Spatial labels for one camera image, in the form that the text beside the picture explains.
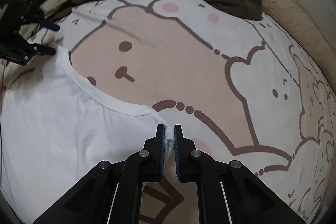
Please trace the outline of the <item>olive khaki garment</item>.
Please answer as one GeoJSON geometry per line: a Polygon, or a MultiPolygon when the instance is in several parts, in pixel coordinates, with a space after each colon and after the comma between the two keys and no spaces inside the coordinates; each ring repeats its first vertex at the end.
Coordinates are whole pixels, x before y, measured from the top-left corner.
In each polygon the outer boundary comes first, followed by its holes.
{"type": "MultiPolygon", "coordinates": [[[[43,2],[40,5],[40,8],[44,12],[45,19],[55,15],[68,1],[69,0],[46,0],[43,2]]],[[[34,36],[40,28],[41,26],[38,23],[26,24],[21,27],[19,33],[24,39],[29,39],[30,37],[34,36]]]]}

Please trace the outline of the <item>beige rolled comforter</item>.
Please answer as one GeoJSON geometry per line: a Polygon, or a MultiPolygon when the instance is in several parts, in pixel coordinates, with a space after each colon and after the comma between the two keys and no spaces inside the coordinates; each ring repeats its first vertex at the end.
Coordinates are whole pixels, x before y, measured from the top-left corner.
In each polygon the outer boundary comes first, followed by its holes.
{"type": "Polygon", "coordinates": [[[263,0],[262,7],[295,38],[335,88],[335,50],[299,0],[263,0]]]}

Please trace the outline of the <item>bear pattern bed blanket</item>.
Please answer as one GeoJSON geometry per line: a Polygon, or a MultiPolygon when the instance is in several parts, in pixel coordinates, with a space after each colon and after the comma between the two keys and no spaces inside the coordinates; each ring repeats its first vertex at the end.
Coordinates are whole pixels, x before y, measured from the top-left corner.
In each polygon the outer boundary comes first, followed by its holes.
{"type": "Polygon", "coordinates": [[[215,160],[238,160],[306,223],[335,196],[335,93],[269,15],[240,19],[203,0],[83,4],[31,42],[63,47],[99,91],[149,106],[215,160]]]}

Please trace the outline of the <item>white t-shirt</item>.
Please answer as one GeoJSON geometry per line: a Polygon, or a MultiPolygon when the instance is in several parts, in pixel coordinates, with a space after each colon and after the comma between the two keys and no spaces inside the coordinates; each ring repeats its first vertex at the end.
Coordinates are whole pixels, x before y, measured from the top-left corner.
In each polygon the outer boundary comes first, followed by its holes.
{"type": "Polygon", "coordinates": [[[98,162],[139,151],[163,118],[127,103],[79,75],[67,49],[1,76],[1,192],[32,223],[98,162]]]}

